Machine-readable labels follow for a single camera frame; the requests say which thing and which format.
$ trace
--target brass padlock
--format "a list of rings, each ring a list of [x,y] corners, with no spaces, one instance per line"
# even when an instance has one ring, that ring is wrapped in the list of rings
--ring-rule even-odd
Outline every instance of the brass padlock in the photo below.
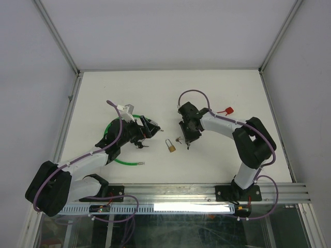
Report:
[[[170,139],[166,139],[165,140],[165,144],[167,145],[168,149],[169,149],[169,152],[174,152],[176,150],[175,146],[171,143]]]

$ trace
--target glass panel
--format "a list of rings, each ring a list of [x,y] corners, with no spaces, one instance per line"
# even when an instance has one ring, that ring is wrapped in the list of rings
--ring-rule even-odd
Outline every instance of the glass panel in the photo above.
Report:
[[[270,205],[253,205],[252,213],[267,213]],[[122,220],[127,215],[99,215]],[[237,221],[210,214],[137,214],[129,222],[108,224],[87,216],[44,215],[35,247],[48,248],[288,248],[309,247],[295,208],[279,205],[268,218]]]

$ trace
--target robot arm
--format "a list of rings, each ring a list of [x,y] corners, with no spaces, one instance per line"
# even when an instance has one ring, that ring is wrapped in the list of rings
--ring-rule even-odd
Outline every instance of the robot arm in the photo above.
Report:
[[[96,174],[89,175],[92,169],[105,166],[115,160],[121,152],[121,147],[126,143],[134,143],[138,148],[143,148],[142,140],[152,138],[160,127],[154,121],[140,117],[142,126],[132,116],[132,105],[117,106],[121,113],[122,132],[120,138],[109,146],[120,131],[120,120],[111,122],[107,133],[103,136],[93,149],[82,156],[69,161],[54,164],[50,161],[44,162],[38,170],[25,193],[25,198],[33,203],[37,191],[47,181],[48,177],[57,169],[61,168],[45,185],[40,192],[36,207],[48,216],[58,214],[66,203],[79,200],[88,196],[106,197],[108,193],[108,182]]]
[[[242,164],[231,185],[235,195],[238,197],[242,195],[245,190],[253,185],[261,164],[272,155],[267,143],[249,128],[243,127],[237,122],[232,123],[215,118],[207,108],[199,111],[190,102],[182,105],[178,112],[183,118],[179,125],[183,131],[188,149],[190,144],[197,140],[204,130],[214,131],[234,140]],[[273,149],[276,150],[274,140],[258,118],[252,117],[244,123],[260,131],[271,143]]]

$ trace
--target white light strip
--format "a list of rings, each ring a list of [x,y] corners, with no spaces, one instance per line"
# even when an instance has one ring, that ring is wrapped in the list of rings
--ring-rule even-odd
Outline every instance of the white light strip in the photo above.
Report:
[[[155,203],[154,211],[229,213],[229,205],[200,205],[190,203]]]

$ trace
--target table surface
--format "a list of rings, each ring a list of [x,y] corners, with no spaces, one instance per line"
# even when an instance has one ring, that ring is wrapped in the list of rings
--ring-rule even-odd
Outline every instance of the table surface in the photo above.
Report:
[[[115,104],[132,104],[134,114],[154,120],[164,132],[143,142],[149,147],[136,149],[134,144],[126,144],[121,148],[118,159],[143,161],[145,165],[112,162],[91,173],[99,174],[109,183],[230,182],[241,164],[233,140],[204,131],[189,150],[185,144],[175,141],[183,136],[178,124],[181,115],[177,112],[177,100],[188,89],[205,92],[214,111],[231,106],[234,113],[229,117],[260,118],[278,147],[276,163],[265,167],[261,175],[269,175],[276,182],[292,182],[257,70],[85,72],[62,161],[88,152],[100,141],[106,126],[117,117],[115,110],[106,104],[109,99]],[[198,109],[207,107],[204,97],[196,92],[185,94],[181,104],[187,101]],[[176,147],[173,153],[166,147],[167,138]]]

